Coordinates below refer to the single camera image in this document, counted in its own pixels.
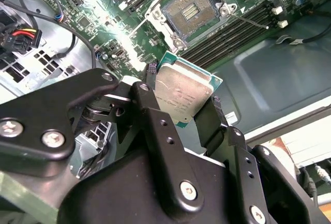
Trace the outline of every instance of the silver screw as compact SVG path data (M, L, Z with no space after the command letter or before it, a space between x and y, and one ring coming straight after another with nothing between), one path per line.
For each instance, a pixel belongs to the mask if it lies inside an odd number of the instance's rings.
M266 148L263 148L263 152L265 155L269 156L270 155L270 152L266 149Z
M241 135L242 135L242 133L241 133L238 129L234 129L234 132L235 132L236 135L238 135L238 136L241 136Z
M253 216L254 220L257 221L258 224L265 224L266 223L265 216L258 207L254 206L254 205L251 206L250 207L250 213Z
M197 198L197 191L195 187L189 182L181 182L180 190L187 200L193 201L195 198Z
M102 74L102 78L103 79L106 79L107 81L113 81L112 76L110 74L108 74L108 73Z
M23 126L16 121L4 121L0 123L0 135L3 137L13 138L23 132Z
M146 84L144 84L144 83L143 84L140 84L140 88L142 88L145 91L149 91L148 86Z
M160 16L161 16L160 11L155 11L154 16L155 16L156 18L160 17Z
M41 138L42 142L51 148L57 148L64 144L64 136L57 131L49 131L43 134Z

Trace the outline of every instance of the sticker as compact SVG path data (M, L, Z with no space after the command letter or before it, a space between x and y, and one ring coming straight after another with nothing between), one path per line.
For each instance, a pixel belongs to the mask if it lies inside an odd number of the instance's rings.
M231 112L230 114L227 114L227 115L225 116L225 118L227 119L229 125L232 125L232 124L238 122L238 118L237 118L235 112Z

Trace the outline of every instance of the gray plastic panel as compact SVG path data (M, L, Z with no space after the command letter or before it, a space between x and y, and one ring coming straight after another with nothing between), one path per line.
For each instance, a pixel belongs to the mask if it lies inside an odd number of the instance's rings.
M309 16L282 32L308 38L330 23L331 19ZM224 80L216 92L224 113L234 111L238 117L234 125L248 133L331 95L331 34L297 46L266 40L214 74Z

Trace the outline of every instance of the red wire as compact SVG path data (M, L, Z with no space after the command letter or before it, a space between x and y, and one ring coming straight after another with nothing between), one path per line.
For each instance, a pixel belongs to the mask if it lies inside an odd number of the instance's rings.
M19 34L29 36L30 38L33 38L33 39L35 38L35 36L34 36L33 34L31 34L31 33L29 33L29 32L26 32L26 31L16 31L16 32L14 32L12 35L13 35L13 36L17 36L17 35L19 35Z

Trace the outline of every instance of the motherboard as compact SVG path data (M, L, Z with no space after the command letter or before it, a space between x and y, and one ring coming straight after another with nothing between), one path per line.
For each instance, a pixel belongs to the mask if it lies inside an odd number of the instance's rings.
M45 0L56 9L54 0ZM206 70L328 0L60 0L65 23L118 77L140 77L170 51Z

